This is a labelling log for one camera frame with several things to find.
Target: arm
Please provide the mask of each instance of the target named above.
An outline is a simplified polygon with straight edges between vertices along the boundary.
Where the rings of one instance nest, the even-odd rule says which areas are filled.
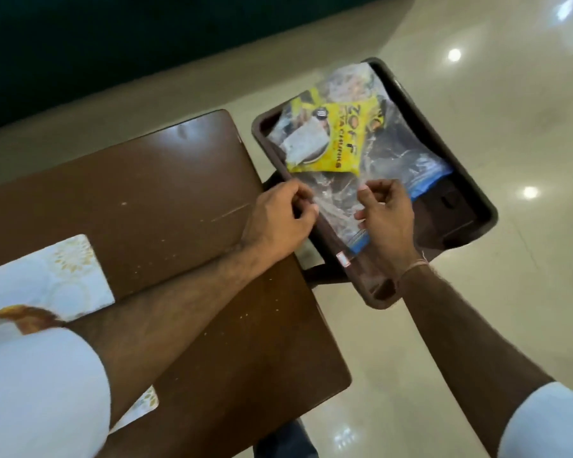
[[[302,200],[311,197],[297,180],[276,185],[257,199],[232,252],[67,325],[106,369],[111,424],[238,292],[301,245],[318,215],[317,206]],[[294,198],[303,210],[299,219],[293,217]]]
[[[516,409],[539,387],[553,381],[501,337],[483,317],[429,266],[413,242],[414,212],[398,181],[370,181],[359,190],[371,242],[382,267],[397,283],[452,394],[489,454],[495,456]]]

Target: brown plastic tray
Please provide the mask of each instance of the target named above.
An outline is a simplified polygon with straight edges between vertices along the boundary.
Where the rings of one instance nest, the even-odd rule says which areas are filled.
[[[418,139],[453,168],[450,175],[440,179],[414,201],[416,247],[431,261],[444,250],[464,246],[486,234],[499,219],[497,209],[431,127],[386,64],[378,58],[369,58],[365,62],[380,77],[390,99],[397,105]],[[252,124],[253,136],[285,180],[290,179],[291,174],[284,163],[284,154],[267,139],[267,135],[278,122],[286,103],[261,114]],[[343,271],[367,305],[378,309],[388,308],[400,298],[389,279],[380,285],[370,285],[369,276],[374,269],[373,246],[367,246],[360,254],[352,257],[322,216],[310,238],[330,267],[336,267],[336,255],[340,252],[350,258],[351,265]]]

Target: plastic bag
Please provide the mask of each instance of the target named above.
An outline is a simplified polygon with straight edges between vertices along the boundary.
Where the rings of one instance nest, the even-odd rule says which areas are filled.
[[[368,242],[353,217],[360,184],[398,178],[416,199],[452,171],[414,135],[367,63],[337,69],[291,100],[268,138],[353,253]]]

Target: tiled floor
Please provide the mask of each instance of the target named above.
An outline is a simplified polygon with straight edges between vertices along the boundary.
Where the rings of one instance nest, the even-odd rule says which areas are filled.
[[[573,387],[573,0],[383,0],[3,128],[0,181],[219,107],[266,177],[252,119],[371,55],[499,208],[436,268]],[[321,456],[485,456],[403,303],[374,311],[348,285],[316,295],[354,378],[304,417]]]

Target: brown wooden table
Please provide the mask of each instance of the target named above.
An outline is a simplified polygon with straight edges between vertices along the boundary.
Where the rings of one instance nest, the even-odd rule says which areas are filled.
[[[121,299],[236,244],[261,190],[229,114],[206,114],[0,186],[0,265],[84,233]],[[291,256],[214,319],[155,383],[159,407],[100,456],[230,457],[350,382]]]

